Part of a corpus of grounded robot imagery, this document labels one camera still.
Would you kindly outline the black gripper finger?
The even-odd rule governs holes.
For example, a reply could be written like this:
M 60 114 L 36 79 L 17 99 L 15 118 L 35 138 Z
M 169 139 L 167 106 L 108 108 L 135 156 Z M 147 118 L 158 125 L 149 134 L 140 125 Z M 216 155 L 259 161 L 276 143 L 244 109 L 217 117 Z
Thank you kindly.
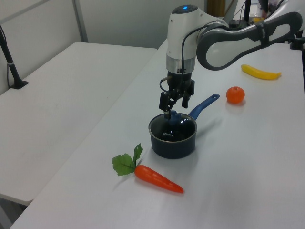
M 190 100 L 191 96 L 194 95 L 194 88 L 195 88 L 195 81 L 191 80 L 190 85 L 188 86 L 188 88 L 183 93 L 183 100 L 182 100 L 182 107 L 183 108 L 188 107 L 189 100 Z
M 177 91 L 162 92 L 160 95 L 159 108 L 164 112 L 164 118 L 171 119 L 171 110 L 177 102 Z

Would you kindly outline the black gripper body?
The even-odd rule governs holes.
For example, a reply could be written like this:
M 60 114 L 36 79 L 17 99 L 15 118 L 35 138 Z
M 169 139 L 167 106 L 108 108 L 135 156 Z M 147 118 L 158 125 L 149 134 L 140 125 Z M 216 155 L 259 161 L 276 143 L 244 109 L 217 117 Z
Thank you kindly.
M 170 92 L 176 90 L 181 93 L 193 93 L 193 80 L 191 73 L 181 75 L 168 72 L 167 76 L 169 77 L 167 84 Z

